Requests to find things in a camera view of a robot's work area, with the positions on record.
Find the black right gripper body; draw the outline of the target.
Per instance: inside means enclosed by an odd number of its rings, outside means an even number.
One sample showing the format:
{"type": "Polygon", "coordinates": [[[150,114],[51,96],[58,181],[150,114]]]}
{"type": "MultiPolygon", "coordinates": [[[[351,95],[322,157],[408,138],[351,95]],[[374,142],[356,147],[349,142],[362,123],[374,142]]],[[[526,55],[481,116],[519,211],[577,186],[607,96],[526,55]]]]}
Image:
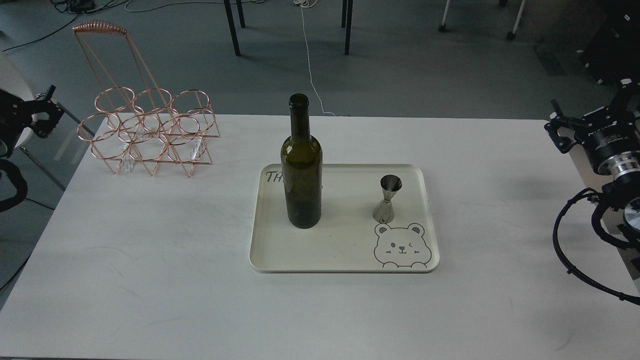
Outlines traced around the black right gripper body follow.
{"type": "Polygon", "coordinates": [[[544,125],[547,135],[562,153],[582,146],[592,166],[615,166],[622,162],[639,162],[639,132],[633,112],[627,109],[639,94],[639,82],[622,79],[610,105],[581,117],[563,114],[557,100],[551,100],[553,112],[544,125]]]}

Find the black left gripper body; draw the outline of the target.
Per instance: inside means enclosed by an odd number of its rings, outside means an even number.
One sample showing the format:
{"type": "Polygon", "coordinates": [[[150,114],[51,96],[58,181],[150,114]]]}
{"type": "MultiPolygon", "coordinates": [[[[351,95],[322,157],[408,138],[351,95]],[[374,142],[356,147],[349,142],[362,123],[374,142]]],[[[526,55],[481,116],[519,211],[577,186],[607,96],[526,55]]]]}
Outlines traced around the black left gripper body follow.
{"type": "Polygon", "coordinates": [[[28,101],[4,89],[0,91],[0,138],[3,145],[16,145],[26,128],[41,138],[51,134],[64,114],[64,110],[51,100],[55,89],[55,85],[50,85],[43,98],[28,101]]]}

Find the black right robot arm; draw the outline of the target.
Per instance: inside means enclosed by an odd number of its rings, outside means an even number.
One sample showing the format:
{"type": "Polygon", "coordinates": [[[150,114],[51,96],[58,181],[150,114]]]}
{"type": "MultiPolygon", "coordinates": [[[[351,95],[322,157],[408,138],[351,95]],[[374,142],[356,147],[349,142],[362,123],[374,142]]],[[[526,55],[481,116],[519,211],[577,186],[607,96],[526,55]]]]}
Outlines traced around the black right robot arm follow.
{"type": "Polygon", "coordinates": [[[636,117],[627,109],[638,94],[637,80],[622,79],[610,105],[580,118],[563,114],[558,101],[553,99],[550,102],[554,111],[544,125],[562,154],[579,145],[595,174],[612,176],[612,181],[602,186],[591,223],[602,240],[620,249],[639,248],[639,223],[632,223],[627,216],[639,210],[639,131],[636,117]],[[617,227],[625,240],[602,228],[601,219],[608,209],[623,211],[622,224],[617,227]]]}

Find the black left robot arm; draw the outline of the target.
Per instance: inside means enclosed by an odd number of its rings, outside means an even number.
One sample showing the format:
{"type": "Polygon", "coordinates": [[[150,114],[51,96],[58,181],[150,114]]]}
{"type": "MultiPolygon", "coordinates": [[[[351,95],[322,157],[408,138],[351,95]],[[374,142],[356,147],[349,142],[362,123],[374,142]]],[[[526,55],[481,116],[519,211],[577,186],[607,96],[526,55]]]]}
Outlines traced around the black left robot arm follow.
{"type": "Polygon", "coordinates": [[[19,167],[7,160],[13,154],[23,130],[30,129],[37,137],[45,139],[64,114],[64,110],[51,100],[56,88],[50,85],[42,98],[34,100],[23,100],[4,89],[0,91],[0,168],[15,191],[13,196],[0,201],[2,212],[22,203],[28,194],[28,185],[19,167]]]}

